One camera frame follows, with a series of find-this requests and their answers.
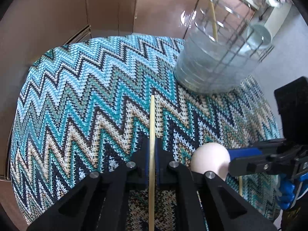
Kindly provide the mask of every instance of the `blue glove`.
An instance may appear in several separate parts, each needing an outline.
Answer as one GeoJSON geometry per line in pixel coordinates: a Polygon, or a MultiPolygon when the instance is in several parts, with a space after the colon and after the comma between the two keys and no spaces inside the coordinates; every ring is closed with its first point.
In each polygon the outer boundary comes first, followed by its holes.
{"type": "MultiPolygon", "coordinates": [[[[298,195],[298,199],[300,199],[307,191],[308,191],[308,173],[302,175],[298,178],[300,182],[303,182],[301,187],[301,191],[298,195]]],[[[286,178],[285,174],[280,175],[280,185],[277,192],[277,202],[282,210],[286,210],[292,204],[296,192],[294,192],[295,185],[286,178]]]]}

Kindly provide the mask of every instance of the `egg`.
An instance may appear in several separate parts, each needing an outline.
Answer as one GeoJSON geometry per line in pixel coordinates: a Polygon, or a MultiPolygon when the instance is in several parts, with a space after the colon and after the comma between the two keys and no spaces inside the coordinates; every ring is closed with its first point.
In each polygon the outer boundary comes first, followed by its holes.
{"type": "Polygon", "coordinates": [[[196,149],[190,161],[190,169],[201,174],[213,171],[226,180],[229,163],[230,155],[227,149],[219,143],[212,142],[196,149]]]}

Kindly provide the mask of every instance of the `gray floor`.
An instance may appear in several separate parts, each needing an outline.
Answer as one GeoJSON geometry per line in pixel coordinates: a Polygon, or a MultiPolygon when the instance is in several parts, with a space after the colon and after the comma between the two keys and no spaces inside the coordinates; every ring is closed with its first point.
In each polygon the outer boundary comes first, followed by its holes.
{"type": "Polygon", "coordinates": [[[275,48],[253,72],[282,128],[274,90],[301,77],[308,77],[308,26],[295,6],[273,39],[275,48]]]}

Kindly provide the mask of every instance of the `tablecloth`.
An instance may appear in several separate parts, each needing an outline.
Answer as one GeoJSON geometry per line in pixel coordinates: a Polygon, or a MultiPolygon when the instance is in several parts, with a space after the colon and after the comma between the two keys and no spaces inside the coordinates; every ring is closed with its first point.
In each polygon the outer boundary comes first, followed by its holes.
{"type": "MultiPolygon", "coordinates": [[[[17,102],[11,139],[11,179],[30,224],[91,171],[112,171],[149,135],[150,96],[156,136],[189,165],[200,145],[228,148],[279,137],[271,108],[248,77],[235,90],[195,95],[172,73],[184,40],[132,35],[95,38],[46,52],[29,70],[17,102]]],[[[227,183],[238,190],[238,180],[227,183]]],[[[265,217],[278,213],[277,177],[243,177],[243,197],[265,217]]],[[[127,230],[147,222],[147,191],[132,191],[127,230]]],[[[173,192],[156,195],[155,225],[175,228],[173,192]]]]}

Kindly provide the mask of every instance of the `metal screw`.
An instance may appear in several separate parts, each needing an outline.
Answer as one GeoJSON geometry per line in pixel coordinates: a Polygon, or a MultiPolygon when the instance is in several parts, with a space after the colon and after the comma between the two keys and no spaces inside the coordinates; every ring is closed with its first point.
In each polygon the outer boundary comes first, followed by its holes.
{"type": "Polygon", "coordinates": [[[90,173],[90,177],[93,178],[93,179],[95,179],[99,176],[100,176],[100,173],[97,172],[97,171],[93,171],[93,172],[90,173]]]}
{"type": "Polygon", "coordinates": [[[215,173],[214,173],[213,171],[207,171],[207,172],[205,173],[205,176],[206,176],[207,178],[209,178],[209,179],[213,179],[213,178],[215,178],[215,173]]]}
{"type": "Polygon", "coordinates": [[[126,163],[126,166],[129,167],[129,168],[133,168],[133,167],[136,166],[136,163],[133,162],[133,161],[129,161],[129,162],[126,163]]]}
{"type": "Polygon", "coordinates": [[[178,167],[179,163],[177,161],[171,161],[171,162],[169,162],[169,166],[170,167],[178,167]]]}

